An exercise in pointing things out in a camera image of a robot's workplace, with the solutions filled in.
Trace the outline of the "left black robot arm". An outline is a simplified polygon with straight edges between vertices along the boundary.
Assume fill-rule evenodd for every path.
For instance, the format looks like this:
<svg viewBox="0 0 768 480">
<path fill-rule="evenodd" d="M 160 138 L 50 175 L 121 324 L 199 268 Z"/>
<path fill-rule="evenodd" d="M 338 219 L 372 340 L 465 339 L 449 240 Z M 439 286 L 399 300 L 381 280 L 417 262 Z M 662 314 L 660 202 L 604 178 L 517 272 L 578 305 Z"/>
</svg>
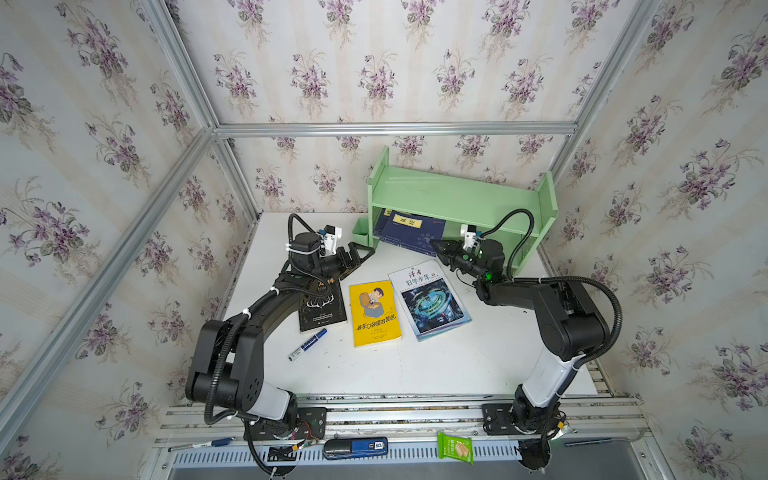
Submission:
<svg viewBox="0 0 768 480">
<path fill-rule="evenodd" d="M 312 228 L 292 213 L 287 259 L 269 291 L 226 320 L 202 327 L 186 379 L 185 396 L 203 405 L 203 420 L 228 417 L 292 431 L 300 422 L 297 397 L 265 380 L 264 345 L 290 315 L 311 308 L 343 312 L 341 281 L 375 254 L 371 246 L 340 246 L 342 229 Z"/>
</svg>

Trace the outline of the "navy book yellow label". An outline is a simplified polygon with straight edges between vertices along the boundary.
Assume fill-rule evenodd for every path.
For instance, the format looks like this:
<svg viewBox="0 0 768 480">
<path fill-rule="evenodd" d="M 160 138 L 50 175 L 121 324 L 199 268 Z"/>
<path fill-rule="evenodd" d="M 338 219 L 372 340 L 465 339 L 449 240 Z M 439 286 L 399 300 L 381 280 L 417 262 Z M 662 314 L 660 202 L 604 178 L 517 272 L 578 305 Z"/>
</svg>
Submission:
<svg viewBox="0 0 768 480">
<path fill-rule="evenodd" d="M 384 217 L 379 239 L 396 247 L 435 257 L 431 241 L 442 239 L 445 224 L 442 219 L 391 210 Z"/>
</svg>

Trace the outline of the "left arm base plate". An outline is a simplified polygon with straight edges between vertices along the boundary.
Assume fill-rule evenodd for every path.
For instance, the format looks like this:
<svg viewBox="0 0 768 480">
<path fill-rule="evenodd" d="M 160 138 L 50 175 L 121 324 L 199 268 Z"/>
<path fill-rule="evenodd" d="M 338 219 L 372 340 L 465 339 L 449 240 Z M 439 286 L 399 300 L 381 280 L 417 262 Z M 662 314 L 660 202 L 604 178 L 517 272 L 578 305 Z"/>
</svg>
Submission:
<svg viewBox="0 0 768 480">
<path fill-rule="evenodd" d="M 328 410 L 324 407 L 289 409 L 281 420 L 246 420 L 244 436 L 253 441 L 322 440 Z"/>
</svg>

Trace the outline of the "yellow cartoon book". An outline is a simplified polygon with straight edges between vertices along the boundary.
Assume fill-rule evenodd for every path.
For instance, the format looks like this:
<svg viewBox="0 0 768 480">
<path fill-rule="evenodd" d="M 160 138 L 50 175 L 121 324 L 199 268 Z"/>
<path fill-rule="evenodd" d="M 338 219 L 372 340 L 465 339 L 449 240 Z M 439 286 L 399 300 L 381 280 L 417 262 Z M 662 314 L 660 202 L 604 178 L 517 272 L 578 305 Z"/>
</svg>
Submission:
<svg viewBox="0 0 768 480">
<path fill-rule="evenodd" d="M 399 341 L 402 329 L 390 280 L 350 287 L 353 344 L 356 348 Z"/>
</svg>

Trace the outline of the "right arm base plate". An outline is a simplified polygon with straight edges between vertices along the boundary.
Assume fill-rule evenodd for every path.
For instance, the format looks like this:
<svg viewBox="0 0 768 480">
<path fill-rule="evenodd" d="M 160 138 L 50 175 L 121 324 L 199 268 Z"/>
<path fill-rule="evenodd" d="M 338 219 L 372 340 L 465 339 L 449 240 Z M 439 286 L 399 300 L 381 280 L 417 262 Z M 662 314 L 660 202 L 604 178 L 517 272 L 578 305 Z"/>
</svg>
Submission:
<svg viewBox="0 0 768 480">
<path fill-rule="evenodd" d="M 520 406 L 515 403 L 486 403 L 481 406 L 483 430 L 487 435 L 500 436 L 541 434 L 554 435 L 565 423 L 566 415 L 558 407 Z"/>
</svg>

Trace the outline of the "white blue magazine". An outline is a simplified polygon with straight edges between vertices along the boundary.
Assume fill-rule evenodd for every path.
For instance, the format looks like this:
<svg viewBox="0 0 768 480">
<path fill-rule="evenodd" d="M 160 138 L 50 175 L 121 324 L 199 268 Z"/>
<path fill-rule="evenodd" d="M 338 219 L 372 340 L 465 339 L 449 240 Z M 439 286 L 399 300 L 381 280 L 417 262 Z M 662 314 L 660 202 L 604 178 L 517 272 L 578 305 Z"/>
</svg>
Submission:
<svg viewBox="0 0 768 480">
<path fill-rule="evenodd" d="M 471 316 L 432 259 L 388 275 L 415 338 L 424 341 L 471 322 Z"/>
</svg>

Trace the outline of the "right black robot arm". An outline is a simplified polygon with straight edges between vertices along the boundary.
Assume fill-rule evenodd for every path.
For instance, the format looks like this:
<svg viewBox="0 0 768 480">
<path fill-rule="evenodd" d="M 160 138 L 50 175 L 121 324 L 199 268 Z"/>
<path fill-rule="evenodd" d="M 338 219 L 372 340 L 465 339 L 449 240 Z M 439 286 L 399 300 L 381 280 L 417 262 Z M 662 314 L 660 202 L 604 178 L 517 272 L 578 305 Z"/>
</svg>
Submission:
<svg viewBox="0 0 768 480">
<path fill-rule="evenodd" d="M 523 215 L 528 227 L 512 253 L 490 236 L 508 220 Z M 461 240 L 432 240 L 431 248 L 450 270 L 473 278 L 479 300 L 493 307 L 531 310 L 544 349 L 528 378 L 518 386 L 509 425 L 521 433 L 553 437 L 561 421 L 560 399 L 580 368 L 616 343 L 623 323 L 620 302 L 607 285 L 589 277 L 520 277 L 512 261 L 533 233 L 535 218 L 527 209 L 507 213 L 493 228 L 463 230 Z"/>
</svg>

